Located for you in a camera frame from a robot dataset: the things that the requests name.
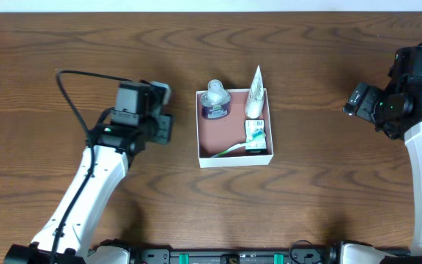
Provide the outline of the white floral lotion tube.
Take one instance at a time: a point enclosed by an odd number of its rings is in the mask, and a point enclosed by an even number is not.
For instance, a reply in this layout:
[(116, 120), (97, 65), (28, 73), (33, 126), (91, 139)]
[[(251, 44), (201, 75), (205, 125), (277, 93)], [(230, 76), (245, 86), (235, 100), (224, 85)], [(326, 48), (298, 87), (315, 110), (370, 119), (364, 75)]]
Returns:
[(257, 66), (253, 77), (245, 105), (245, 115), (250, 119), (256, 119), (262, 113), (264, 105), (264, 85), (260, 66)]

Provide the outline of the green and white soap packet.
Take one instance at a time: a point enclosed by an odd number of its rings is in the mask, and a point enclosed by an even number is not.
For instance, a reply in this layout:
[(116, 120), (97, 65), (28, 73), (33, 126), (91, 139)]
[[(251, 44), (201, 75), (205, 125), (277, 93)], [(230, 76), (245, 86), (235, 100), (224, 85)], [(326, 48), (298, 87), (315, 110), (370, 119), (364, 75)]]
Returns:
[(245, 121), (245, 151), (248, 153), (261, 153), (267, 149), (264, 120)]

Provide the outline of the blue bottle with clear cap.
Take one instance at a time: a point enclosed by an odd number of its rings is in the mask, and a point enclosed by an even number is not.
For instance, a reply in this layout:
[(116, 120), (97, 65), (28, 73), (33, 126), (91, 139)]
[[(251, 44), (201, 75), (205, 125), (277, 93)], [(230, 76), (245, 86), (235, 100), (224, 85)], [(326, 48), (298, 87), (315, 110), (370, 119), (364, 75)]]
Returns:
[(230, 93), (218, 79), (208, 83), (208, 90), (201, 96), (201, 116), (206, 120), (217, 120), (230, 113)]

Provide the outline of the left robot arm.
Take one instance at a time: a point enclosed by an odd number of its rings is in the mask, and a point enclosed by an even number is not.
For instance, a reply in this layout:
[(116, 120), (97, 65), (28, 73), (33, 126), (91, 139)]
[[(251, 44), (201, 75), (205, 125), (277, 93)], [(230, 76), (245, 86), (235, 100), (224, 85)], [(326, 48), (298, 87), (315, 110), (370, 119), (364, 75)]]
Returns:
[(168, 144), (173, 117), (162, 109), (169, 85), (152, 81), (120, 83), (116, 105), (106, 109), (89, 132), (92, 146), (50, 220), (28, 246), (12, 245), (5, 263), (134, 263), (135, 250), (112, 240), (91, 251), (92, 236), (115, 188), (147, 142)]

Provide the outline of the green and white toothbrush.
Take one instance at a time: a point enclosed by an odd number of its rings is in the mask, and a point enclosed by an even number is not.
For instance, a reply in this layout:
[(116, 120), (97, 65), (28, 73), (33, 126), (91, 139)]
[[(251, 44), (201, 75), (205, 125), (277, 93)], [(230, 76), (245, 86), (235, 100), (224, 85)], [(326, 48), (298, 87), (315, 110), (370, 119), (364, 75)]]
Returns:
[(220, 152), (218, 154), (213, 155), (212, 157), (213, 158), (220, 158), (220, 157), (224, 156), (227, 153), (230, 153), (230, 152), (232, 152), (234, 150), (237, 150), (237, 149), (239, 149), (241, 147), (245, 147), (246, 145), (253, 144), (254, 142), (257, 142), (259, 140), (263, 140), (265, 138), (266, 138), (266, 133), (263, 130), (258, 130), (256, 133), (254, 133), (252, 135), (251, 140), (249, 140), (247, 142), (236, 144), (236, 145), (228, 148), (227, 150), (224, 150), (224, 151), (222, 151), (222, 152)]

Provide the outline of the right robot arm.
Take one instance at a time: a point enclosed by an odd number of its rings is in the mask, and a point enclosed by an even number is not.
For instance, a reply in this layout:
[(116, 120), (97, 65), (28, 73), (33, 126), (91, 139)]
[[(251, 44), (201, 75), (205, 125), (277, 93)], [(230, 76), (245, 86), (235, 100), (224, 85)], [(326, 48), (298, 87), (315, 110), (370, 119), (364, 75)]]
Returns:
[(404, 141), (412, 169), (415, 226), (407, 256), (346, 243), (341, 247), (340, 263), (422, 263), (422, 83), (396, 83), (387, 89), (360, 83), (343, 111), (374, 124), (392, 140)]

